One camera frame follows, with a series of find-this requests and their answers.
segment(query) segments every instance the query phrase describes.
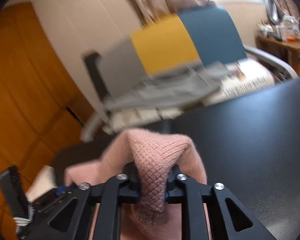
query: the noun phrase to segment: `chair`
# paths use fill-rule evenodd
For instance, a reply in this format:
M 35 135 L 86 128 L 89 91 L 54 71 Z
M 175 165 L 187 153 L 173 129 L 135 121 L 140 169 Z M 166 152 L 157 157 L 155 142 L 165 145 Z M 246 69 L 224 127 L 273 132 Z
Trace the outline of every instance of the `chair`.
M 146 75 L 172 71 L 187 62 L 202 62 L 208 66 L 246 58 L 246 52 L 269 63 L 290 78 L 296 72 L 284 61 L 262 50 L 244 46 L 228 12 L 221 7 L 203 7 L 172 14 L 160 23 L 137 31 L 123 43 L 100 58 L 92 53 L 84 58 L 93 84 L 102 102 L 129 91 L 136 80 Z M 82 130 L 81 139 L 93 140 L 96 127 L 109 119 L 111 111 L 97 109 Z

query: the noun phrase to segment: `pink sweater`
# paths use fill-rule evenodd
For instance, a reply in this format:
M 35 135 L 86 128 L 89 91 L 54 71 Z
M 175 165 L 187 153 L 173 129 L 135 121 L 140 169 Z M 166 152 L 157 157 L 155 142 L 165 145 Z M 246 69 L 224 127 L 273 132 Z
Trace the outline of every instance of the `pink sweater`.
M 125 130 L 113 140 L 100 159 L 67 168 L 65 182 L 67 185 L 72 182 L 77 185 L 83 182 L 91 185 L 104 183 L 133 161 L 138 169 L 142 193 L 138 204 L 125 204 L 122 208 L 121 239 L 181 239 L 181 205 L 164 202 L 168 172 L 177 163 L 183 173 L 207 184 L 201 158 L 187 136 L 162 135 L 141 129 Z

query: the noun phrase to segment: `backrest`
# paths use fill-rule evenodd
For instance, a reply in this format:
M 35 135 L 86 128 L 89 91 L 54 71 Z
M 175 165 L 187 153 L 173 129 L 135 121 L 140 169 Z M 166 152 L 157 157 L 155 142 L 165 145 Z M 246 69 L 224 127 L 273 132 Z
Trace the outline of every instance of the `backrest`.
M 213 6 L 171 14 L 136 31 L 102 58 L 91 55 L 85 61 L 103 99 L 106 94 L 120 96 L 149 76 L 186 65 L 226 64 L 245 57 L 231 17 L 223 8 Z M 91 71 L 91 64 L 97 71 Z

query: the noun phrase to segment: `pink knit fabric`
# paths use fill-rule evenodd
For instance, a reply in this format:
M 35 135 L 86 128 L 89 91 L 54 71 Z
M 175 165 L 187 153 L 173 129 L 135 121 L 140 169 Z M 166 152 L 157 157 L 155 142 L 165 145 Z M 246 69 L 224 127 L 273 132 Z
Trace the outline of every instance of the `pink knit fabric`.
M 187 136 L 125 130 L 100 159 L 67 168 L 65 182 L 67 185 L 72 182 L 77 185 L 104 183 L 133 161 L 138 169 L 142 192 L 138 204 L 123 206 L 121 239 L 181 239 L 181 205 L 164 202 L 168 172 L 177 163 L 183 173 L 200 183 L 207 183 L 201 158 Z

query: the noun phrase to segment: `wooden desk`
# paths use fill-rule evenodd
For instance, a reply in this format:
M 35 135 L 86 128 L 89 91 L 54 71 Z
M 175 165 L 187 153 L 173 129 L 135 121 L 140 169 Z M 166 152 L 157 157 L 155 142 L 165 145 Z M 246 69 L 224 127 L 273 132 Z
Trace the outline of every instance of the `wooden desk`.
M 287 42 L 282 42 L 282 41 L 275 41 L 271 40 L 268 38 L 262 38 L 262 37 L 257 37 L 257 41 L 260 42 L 262 48 L 264 47 L 265 44 L 269 45 L 275 45 L 280 48 L 284 48 L 288 50 L 288 64 L 296 71 L 298 76 L 300 76 L 300 60 L 299 60 L 299 54 L 300 54 L 300 41 L 287 41 Z

